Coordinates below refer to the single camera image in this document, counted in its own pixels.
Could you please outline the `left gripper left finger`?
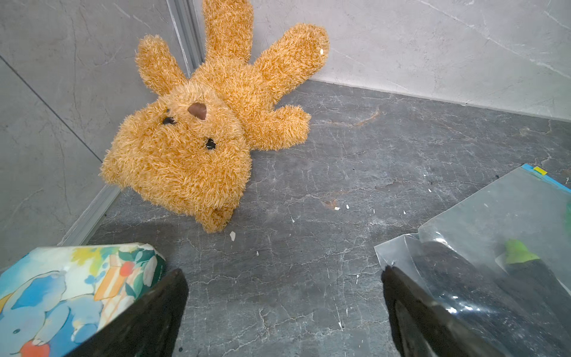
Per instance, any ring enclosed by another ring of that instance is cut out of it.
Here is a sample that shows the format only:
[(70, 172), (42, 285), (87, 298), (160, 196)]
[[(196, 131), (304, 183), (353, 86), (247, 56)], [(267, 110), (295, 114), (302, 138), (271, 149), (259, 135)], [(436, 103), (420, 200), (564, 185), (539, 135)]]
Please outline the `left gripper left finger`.
[(69, 356), (171, 356), (189, 295), (174, 269)]

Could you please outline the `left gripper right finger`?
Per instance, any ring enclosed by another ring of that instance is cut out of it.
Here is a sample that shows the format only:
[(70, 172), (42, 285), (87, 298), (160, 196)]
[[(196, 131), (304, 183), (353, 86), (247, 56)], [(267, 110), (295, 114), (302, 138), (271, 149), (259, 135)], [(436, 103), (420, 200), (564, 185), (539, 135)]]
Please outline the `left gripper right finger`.
[(401, 269), (382, 272), (393, 343), (401, 356), (503, 356)]

